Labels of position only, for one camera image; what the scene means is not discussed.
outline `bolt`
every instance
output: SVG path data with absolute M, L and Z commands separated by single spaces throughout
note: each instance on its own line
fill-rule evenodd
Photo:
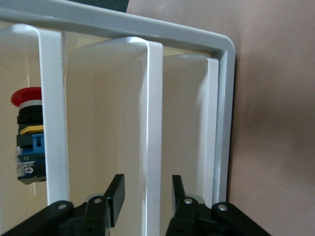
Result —
M 220 205 L 218 205 L 218 208 L 219 208 L 219 210 L 221 210 L 221 211 L 227 211 L 226 205 L 220 204 Z
M 94 203 L 100 203 L 102 201 L 102 198 L 96 198 L 95 200 L 94 200 Z
M 62 209 L 65 209 L 66 207 L 67 207 L 66 204 L 61 204 L 61 205 L 58 206 L 58 209 L 62 210 Z
M 186 204 L 192 204 L 192 199 L 191 199 L 191 198 L 185 198 L 185 199 L 184 199 L 184 202 L 185 202 Z

